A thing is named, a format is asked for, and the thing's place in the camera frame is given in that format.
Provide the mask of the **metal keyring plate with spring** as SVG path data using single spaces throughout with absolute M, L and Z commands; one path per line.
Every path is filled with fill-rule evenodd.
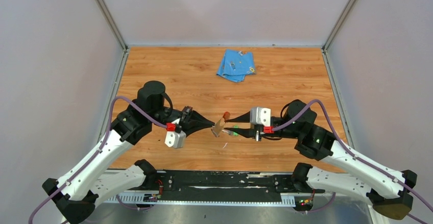
M 219 137 L 220 133 L 224 129 L 224 125 L 226 124 L 226 120 L 230 119 L 230 112 L 224 112 L 223 116 L 214 124 L 211 128 L 211 132 L 215 137 Z

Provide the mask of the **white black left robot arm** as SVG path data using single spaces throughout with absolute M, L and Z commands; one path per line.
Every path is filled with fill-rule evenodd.
M 214 122 L 192 107 L 176 110 L 160 81 L 148 81 L 128 100 L 128 107 L 111 122 L 96 146 L 70 171 L 58 179 L 47 179 L 42 187 L 69 223 L 84 222 L 107 199 L 131 188 L 161 187 L 157 171 L 147 160 L 103 178 L 105 170 L 123 153 L 152 131 L 166 130 L 165 145 L 184 146 L 187 136 L 211 128 Z

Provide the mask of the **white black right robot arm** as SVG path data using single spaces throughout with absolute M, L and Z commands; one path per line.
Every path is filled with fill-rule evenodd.
M 304 157 L 344 170 L 343 174 L 332 173 L 298 163 L 291 176 L 292 187 L 298 192 L 331 191 L 362 201 L 389 219 L 409 216 L 416 173 L 394 170 L 365 157 L 345 144 L 333 126 L 315 124 L 317 114 L 310 107 L 310 103 L 296 99 L 286 104 L 277 117 L 268 108 L 254 107 L 233 119 L 235 123 L 249 123 L 250 128 L 233 131 L 256 141 L 296 139 L 295 149 Z

